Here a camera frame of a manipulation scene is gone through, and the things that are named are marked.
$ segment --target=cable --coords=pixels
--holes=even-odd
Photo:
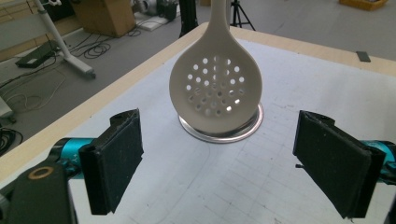
[[[27,6],[29,7],[30,12],[31,12],[32,14],[35,14],[35,13],[33,12],[33,10],[32,10],[32,7],[30,6],[28,0],[26,0],[26,4],[27,4]]]
[[[141,35],[142,32],[138,29],[138,27],[136,26],[132,31],[128,32],[128,36],[139,36]]]
[[[71,48],[70,53],[80,52],[82,49],[87,48],[87,49],[84,49],[82,51],[82,53],[80,53],[80,54],[74,54],[74,56],[80,57],[83,55],[86,59],[95,59],[95,58],[102,56],[108,50],[111,49],[111,45],[106,43],[106,41],[111,40],[113,38],[108,37],[104,40],[99,40],[101,35],[99,35],[95,41],[81,46],[81,44],[84,43],[85,41],[87,41],[91,36],[92,35],[89,35],[83,41],[81,41],[79,44],[77,44],[76,46]]]
[[[54,62],[52,62],[51,64],[49,64],[49,65],[47,65],[47,66],[44,66],[44,64],[43,64],[43,67],[41,67],[40,69],[34,71],[34,73],[37,73],[37,72],[39,72],[39,71],[43,71],[43,70],[46,69],[47,67],[50,67],[50,66],[52,66],[53,64],[55,64],[55,63],[56,63],[56,58],[55,58],[55,57],[58,57],[58,56],[59,56],[59,55],[54,56],[54,60],[55,60]],[[60,66],[60,65],[61,65],[61,63],[58,63],[56,66],[52,67],[51,69],[55,69],[56,67],[58,67],[58,66]],[[25,84],[25,83],[27,83],[27,82],[29,82],[29,81],[30,81],[30,79],[25,79],[23,82],[19,83],[18,85],[13,86],[12,88],[10,88],[10,89],[8,89],[7,91],[3,92],[2,97],[6,96],[10,91],[13,91],[14,89],[17,89],[19,86],[21,86],[21,85],[23,85],[23,84]]]
[[[58,72],[63,76],[63,79],[62,79],[62,80],[59,82],[59,84],[55,87],[55,90],[52,92],[52,94],[50,95],[49,99],[48,99],[44,104],[42,104],[42,101],[43,101],[43,100],[42,100],[41,97],[33,95],[33,96],[29,96],[29,97],[37,97],[37,98],[39,98],[39,100],[40,100],[41,102],[38,103],[38,104],[36,104],[36,105],[34,105],[34,106],[29,106],[29,105],[28,105],[29,97],[26,96],[25,94],[22,94],[22,93],[14,94],[14,95],[8,97],[8,98],[5,100],[5,102],[8,103],[10,100],[12,100],[12,99],[14,99],[14,98],[23,97],[23,99],[24,99],[23,106],[24,106],[25,110],[24,110],[24,111],[15,111],[15,110],[14,110],[14,111],[17,112],[17,113],[29,112],[29,111],[32,111],[32,110],[38,110],[38,109],[43,108],[44,106],[46,106],[46,105],[52,100],[52,98],[53,98],[53,96],[55,95],[56,91],[59,90],[59,88],[62,86],[62,84],[64,84],[64,81],[66,80],[66,76],[65,76],[62,72],[60,72],[60,71],[58,71]]]
[[[8,128],[0,128],[0,157],[6,154],[10,147],[14,144],[17,135],[20,137],[20,145],[23,142],[23,135],[15,130]]]
[[[39,72],[39,71],[41,71],[41,70],[44,70],[45,68],[48,68],[48,67],[54,65],[54,64],[56,63],[56,57],[57,57],[57,56],[56,56],[56,53],[54,52],[53,58],[54,58],[55,60],[53,61],[53,63],[51,63],[51,64],[49,64],[49,65],[44,65],[44,64],[43,64],[43,67],[41,67],[41,68],[39,68],[39,69],[37,69],[37,70],[35,70],[35,71],[33,71],[33,72],[25,73],[25,74],[22,74],[22,75],[20,75],[20,76],[18,76],[18,77],[14,77],[14,78],[11,78],[11,79],[9,79],[9,80],[7,80],[7,81],[4,81],[3,83],[0,84],[0,89],[2,89],[3,87],[5,87],[6,85],[8,85],[8,84],[11,83],[11,82],[14,82],[15,80],[18,80],[18,79],[20,79],[20,78],[22,78],[22,77],[29,77],[29,76],[31,76],[31,75],[33,75],[33,74],[35,74],[35,73],[37,73],[37,72]]]

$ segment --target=tripod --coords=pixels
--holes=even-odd
[[[236,26],[239,25],[239,27],[242,28],[243,24],[250,24],[251,29],[253,29],[254,31],[256,31],[256,29],[254,29],[253,24],[251,24],[247,14],[245,13],[244,9],[242,9],[241,5],[239,4],[238,0],[233,0],[233,2],[231,2],[231,6],[233,7],[233,23],[231,23],[231,26]],[[241,15],[239,13],[239,9],[242,11],[242,13],[244,14],[245,18],[247,19],[246,22],[241,22]]]
[[[180,4],[180,18],[181,18],[181,32],[182,37],[189,31],[198,26],[195,0],[181,0]]]

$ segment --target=spoon handle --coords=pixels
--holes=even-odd
[[[207,26],[207,33],[215,35],[217,33],[229,33],[229,24],[226,19],[226,6],[227,0],[214,0],[212,1],[212,8],[210,13],[210,20]]]

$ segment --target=white stand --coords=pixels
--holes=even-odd
[[[6,3],[3,4],[3,6],[10,6],[18,3],[21,3],[21,1],[17,0]],[[95,78],[93,69],[70,53],[40,0],[35,0],[35,5],[37,6],[38,14],[15,21],[4,22],[4,24],[0,25],[0,50],[10,48],[50,32],[61,48],[64,59],[76,67],[82,74]],[[7,106],[5,101],[0,98],[0,118],[6,119],[11,115],[12,110]]]

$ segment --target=black cable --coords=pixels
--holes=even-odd
[[[23,135],[15,130],[8,128],[0,128],[0,157],[6,154],[10,147],[14,144],[17,135],[20,137],[20,145],[23,142]]]
[[[29,7],[29,9],[30,9],[30,12],[31,12],[32,14],[35,14],[35,13],[33,12],[33,10],[32,10],[32,7],[30,6],[30,4],[29,4],[29,1],[28,1],[28,0],[26,0],[26,4],[27,4],[27,6]]]
[[[84,56],[86,59],[95,59],[98,58],[100,56],[102,56],[103,54],[105,54],[108,50],[111,49],[111,45],[106,43],[106,41],[113,39],[112,37],[108,37],[104,40],[99,40],[101,35],[99,35],[96,40],[94,40],[91,43],[81,45],[82,43],[84,43],[85,41],[87,41],[89,38],[91,37],[91,35],[89,35],[87,38],[85,38],[83,41],[81,41],[79,44],[77,44],[76,46],[74,46],[73,48],[70,49],[70,53],[73,52],[79,52],[82,49],[84,49],[82,51],[82,53],[80,54],[73,54],[76,57],[80,57],[80,56]]]
[[[53,63],[51,63],[51,64],[49,64],[49,65],[42,66],[41,68],[39,68],[39,69],[37,69],[37,70],[35,70],[35,71],[33,71],[33,72],[29,72],[29,73],[26,73],[26,74],[22,74],[22,75],[20,75],[20,76],[18,76],[18,77],[11,78],[11,79],[9,79],[9,80],[7,80],[7,81],[1,83],[1,84],[0,84],[0,89],[2,89],[3,87],[5,87],[6,85],[8,85],[9,83],[11,83],[11,82],[13,82],[13,81],[15,81],[15,80],[18,80],[18,79],[20,79],[20,78],[22,78],[22,77],[29,77],[29,76],[31,76],[31,75],[33,75],[33,74],[35,74],[35,73],[37,73],[37,72],[39,72],[39,71],[45,69],[45,68],[48,68],[48,67],[52,66],[53,64],[56,63],[56,57],[57,57],[57,56],[56,56],[56,52],[54,52],[53,58],[54,58],[55,60],[53,61]]]
[[[139,30],[139,27],[136,25],[136,27],[134,29],[132,29],[132,31],[128,32],[128,36],[139,36],[141,35],[142,32]]]

